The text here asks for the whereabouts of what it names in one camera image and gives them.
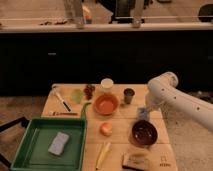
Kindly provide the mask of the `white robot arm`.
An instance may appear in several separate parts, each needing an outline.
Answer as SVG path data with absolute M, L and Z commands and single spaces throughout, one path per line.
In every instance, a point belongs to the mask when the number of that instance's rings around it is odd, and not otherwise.
M 178 82 L 175 73 L 165 72 L 150 79 L 147 88 L 155 99 L 166 102 L 176 110 L 187 114 L 213 133 L 213 104 L 178 90 Z

